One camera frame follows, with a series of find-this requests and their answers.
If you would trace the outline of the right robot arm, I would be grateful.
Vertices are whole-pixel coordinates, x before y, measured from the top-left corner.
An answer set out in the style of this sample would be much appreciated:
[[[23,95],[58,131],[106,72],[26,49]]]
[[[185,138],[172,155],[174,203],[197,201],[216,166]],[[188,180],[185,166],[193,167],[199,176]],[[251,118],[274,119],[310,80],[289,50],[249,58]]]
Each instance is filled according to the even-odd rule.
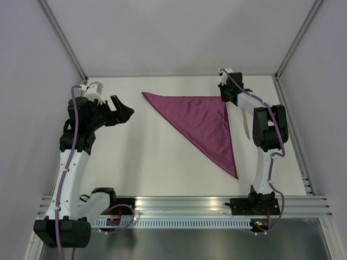
[[[218,85],[223,102],[231,102],[253,117],[252,139],[257,147],[256,174],[247,198],[232,198],[226,206],[233,216],[281,215],[275,195],[282,195],[273,185],[277,159],[285,156],[288,141],[286,110],[283,105],[269,105],[246,89],[241,72],[220,69]]]

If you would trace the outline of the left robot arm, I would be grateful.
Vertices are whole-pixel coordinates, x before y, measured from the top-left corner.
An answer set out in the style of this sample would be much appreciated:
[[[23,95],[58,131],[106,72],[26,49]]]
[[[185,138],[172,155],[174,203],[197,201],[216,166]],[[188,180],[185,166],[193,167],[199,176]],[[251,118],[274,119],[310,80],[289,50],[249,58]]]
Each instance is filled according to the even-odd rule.
[[[115,190],[97,187],[83,205],[80,188],[89,161],[95,132],[101,127],[126,123],[134,110],[111,96],[115,110],[108,103],[87,97],[68,102],[68,115],[59,140],[60,168],[54,194],[43,219],[34,222],[34,233],[49,248],[85,248],[91,237],[92,224],[101,214],[118,209]]]

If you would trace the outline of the purple cloth napkin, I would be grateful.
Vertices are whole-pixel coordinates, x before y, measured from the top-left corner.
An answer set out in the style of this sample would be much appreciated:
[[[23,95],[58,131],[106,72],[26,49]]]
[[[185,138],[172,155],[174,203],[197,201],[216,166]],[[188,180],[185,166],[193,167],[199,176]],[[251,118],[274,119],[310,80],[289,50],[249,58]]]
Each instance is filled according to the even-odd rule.
[[[175,130],[230,176],[238,179],[227,106],[218,96],[160,96],[145,100]]]

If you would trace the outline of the knife with pink handle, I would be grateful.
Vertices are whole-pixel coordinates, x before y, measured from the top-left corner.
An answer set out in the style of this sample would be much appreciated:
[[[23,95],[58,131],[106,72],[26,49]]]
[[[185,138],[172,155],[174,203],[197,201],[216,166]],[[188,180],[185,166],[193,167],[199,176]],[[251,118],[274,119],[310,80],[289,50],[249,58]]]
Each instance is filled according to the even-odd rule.
[[[248,121],[247,121],[247,114],[245,109],[241,109],[242,111],[242,117],[243,117],[243,127],[245,130],[246,137],[250,140],[250,133],[249,133],[249,128],[248,128]]]

